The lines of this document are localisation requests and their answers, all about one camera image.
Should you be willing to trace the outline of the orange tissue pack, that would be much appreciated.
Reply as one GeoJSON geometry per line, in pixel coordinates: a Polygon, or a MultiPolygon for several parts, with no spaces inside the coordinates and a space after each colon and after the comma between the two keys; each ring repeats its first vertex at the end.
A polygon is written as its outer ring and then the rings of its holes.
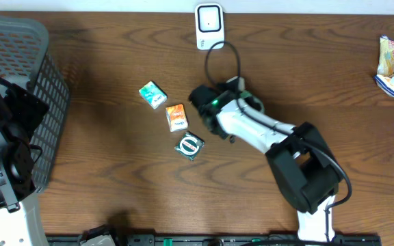
{"type": "Polygon", "coordinates": [[[170,132],[187,129],[188,121],[183,104],[166,107],[166,117],[170,132]]]}

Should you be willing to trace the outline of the dark green round-logo packet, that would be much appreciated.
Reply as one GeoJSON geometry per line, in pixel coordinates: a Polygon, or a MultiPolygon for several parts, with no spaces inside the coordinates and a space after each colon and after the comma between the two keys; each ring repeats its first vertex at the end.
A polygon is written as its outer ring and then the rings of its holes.
{"type": "Polygon", "coordinates": [[[184,133],[174,149],[190,161],[194,161],[204,147],[205,142],[197,135],[187,131],[184,133]]]}

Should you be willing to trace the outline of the teal tissue pack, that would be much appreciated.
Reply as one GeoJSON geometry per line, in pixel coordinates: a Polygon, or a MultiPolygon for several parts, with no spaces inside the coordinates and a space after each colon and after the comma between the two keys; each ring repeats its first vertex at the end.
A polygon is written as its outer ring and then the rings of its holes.
{"type": "Polygon", "coordinates": [[[149,81],[141,89],[140,96],[153,108],[156,109],[167,101],[167,94],[153,81],[149,81]]]}

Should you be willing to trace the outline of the yellow chips snack bag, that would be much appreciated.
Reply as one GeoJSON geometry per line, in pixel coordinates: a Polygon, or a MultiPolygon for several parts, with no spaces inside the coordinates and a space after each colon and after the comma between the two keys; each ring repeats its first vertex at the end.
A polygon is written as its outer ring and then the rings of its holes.
{"type": "Polygon", "coordinates": [[[394,40],[380,37],[380,54],[377,74],[373,77],[377,86],[394,98],[394,40]]]}

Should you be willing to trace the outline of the teal wrapper packet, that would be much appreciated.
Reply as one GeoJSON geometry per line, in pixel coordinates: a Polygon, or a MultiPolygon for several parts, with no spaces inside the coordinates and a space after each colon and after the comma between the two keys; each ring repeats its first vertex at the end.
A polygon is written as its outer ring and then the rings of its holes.
{"type": "Polygon", "coordinates": [[[261,100],[259,100],[256,96],[251,94],[249,91],[244,90],[240,93],[240,97],[245,100],[245,102],[250,105],[253,109],[265,113],[265,107],[261,100]]]}

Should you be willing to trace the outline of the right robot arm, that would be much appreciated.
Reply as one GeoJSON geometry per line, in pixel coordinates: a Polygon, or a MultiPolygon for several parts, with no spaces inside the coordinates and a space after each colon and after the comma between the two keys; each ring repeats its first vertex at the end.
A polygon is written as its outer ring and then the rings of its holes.
{"type": "Polygon", "coordinates": [[[262,102],[246,90],[218,92],[201,85],[189,101],[214,135],[240,138],[265,155],[280,192],[297,210],[300,240],[334,239],[332,207],[347,176],[315,126],[270,118],[262,102]]]}

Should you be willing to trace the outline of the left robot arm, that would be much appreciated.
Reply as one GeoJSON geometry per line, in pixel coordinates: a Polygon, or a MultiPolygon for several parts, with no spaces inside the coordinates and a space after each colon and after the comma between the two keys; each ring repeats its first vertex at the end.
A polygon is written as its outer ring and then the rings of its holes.
{"type": "Polygon", "coordinates": [[[37,96],[0,77],[0,245],[47,245],[33,180],[31,139],[49,110],[37,96]]]}

